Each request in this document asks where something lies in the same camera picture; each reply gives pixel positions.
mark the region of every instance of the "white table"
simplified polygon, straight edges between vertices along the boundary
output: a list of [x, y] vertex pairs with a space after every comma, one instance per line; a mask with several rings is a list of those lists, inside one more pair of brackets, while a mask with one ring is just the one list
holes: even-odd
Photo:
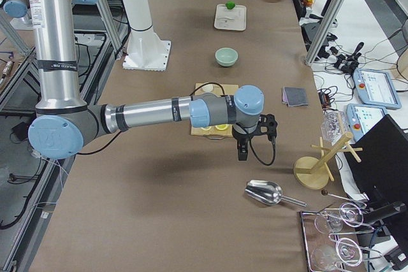
[[[320, 16], [321, 10], [325, 4], [326, 0], [316, 0], [313, 5], [313, 14]], [[316, 20], [302, 18], [300, 23], [304, 22], [315, 22]], [[377, 20], [375, 19], [370, 8], [366, 4], [365, 0], [344, 0], [344, 3], [337, 14], [337, 27], [331, 27], [330, 32], [338, 37], [336, 41], [337, 44], [331, 43], [330, 46], [335, 46], [338, 48], [339, 45], [341, 49], [345, 52], [353, 53], [359, 42], [364, 42], [364, 47], [361, 49], [362, 56], [359, 61], [362, 63], [370, 61], [370, 59], [382, 59], [379, 62], [373, 61], [368, 62], [364, 65], [367, 69], [389, 69], [393, 65], [390, 63], [395, 63], [398, 59], [398, 55], [395, 53], [390, 41], [381, 29]], [[347, 83], [344, 79], [344, 75], [331, 75], [324, 72], [324, 67], [326, 63], [333, 63], [336, 61], [334, 56], [330, 56], [328, 60], [319, 61], [313, 63], [312, 70], [315, 74], [315, 81], [317, 89], [328, 88], [329, 86], [335, 85], [338, 87], [339, 92], [345, 94], [351, 94], [351, 89], [347, 87]], [[408, 89], [408, 85], [401, 83], [399, 81], [394, 81], [397, 90]], [[402, 108], [399, 110], [388, 110], [388, 113], [393, 117], [397, 124], [401, 128], [408, 128], [408, 92], [399, 93], [399, 98], [402, 103]], [[342, 94], [337, 94], [335, 99], [337, 101], [348, 100], [351, 96], [344, 96]], [[346, 106], [349, 103], [361, 103], [356, 92], [350, 101], [347, 102], [336, 102], [333, 107], [340, 110], [346, 111]], [[360, 192], [353, 180], [351, 170], [344, 158], [343, 154], [339, 154], [342, 160], [343, 167], [340, 170], [340, 175], [342, 177], [342, 183], [344, 190], [353, 198], [361, 199]], [[380, 250], [383, 253], [389, 252], [397, 244], [395, 240], [391, 238], [390, 241], [377, 244], [375, 249]], [[388, 263], [385, 259], [374, 260], [372, 264], [375, 267], [375, 271], [380, 271]]]

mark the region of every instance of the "white pillar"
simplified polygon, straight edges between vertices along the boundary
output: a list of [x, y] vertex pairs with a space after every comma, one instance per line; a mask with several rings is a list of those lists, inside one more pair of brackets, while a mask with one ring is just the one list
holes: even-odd
[[123, 0], [131, 34], [127, 44], [126, 69], [164, 71], [170, 54], [170, 41], [161, 41], [154, 32], [147, 0]]

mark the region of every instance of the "robotic arm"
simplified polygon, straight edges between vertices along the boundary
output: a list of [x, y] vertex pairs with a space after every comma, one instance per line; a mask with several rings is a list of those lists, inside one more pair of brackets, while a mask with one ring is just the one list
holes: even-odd
[[71, 6], [96, 1], [29, 0], [41, 85], [38, 118], [29, 128], [29, 141], [37, 151], [63, 159], [105, 134], [185, 119], [194, 127], [234, 124], [240, 160], [246, 160], [247, 143], [253, 136], [267, 134], [274, 143], [277, 123], [273, 115], [261, 115], [263, 93], [252, 85], [239, 88], [234, 96], [204, 94], [121, 106], [88, 106], [79, 93]]

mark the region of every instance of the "wooden board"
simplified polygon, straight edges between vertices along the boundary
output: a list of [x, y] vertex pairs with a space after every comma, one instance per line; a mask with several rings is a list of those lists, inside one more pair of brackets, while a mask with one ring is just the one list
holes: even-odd
[[[195, 89], [204, 83], [196, 83]], [[231, 85], [231, 84], [221, 84], [224, 87], [224, 91], [226, 95], [233, 95], [239, 88], [238, 85]], [[196, 91], [196, 95], [204, 94], [205, 92], [202, 89]], [[213, 94], [217, 96], [222, 95], [222, 90], [219, 86], [214, 85], [212, 90]], [[204, 136], [211, 140], [221, 140], [225, 137], [232, 137], [232, 125], [230, 124], [226, 130], [220, 131], [216, 127], [209, 127], [209, 130], [204, 130], [200, 127], [191, 127], [191, 135], [193, 136]]]

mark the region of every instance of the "small bowl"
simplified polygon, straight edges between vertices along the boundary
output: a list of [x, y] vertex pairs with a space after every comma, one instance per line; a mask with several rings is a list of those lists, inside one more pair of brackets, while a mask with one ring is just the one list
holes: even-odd
[[215, 52], [217, 63], [224, 67], [230, 67], [238, 60], [238, 52], [232, 48], [221, 48]]

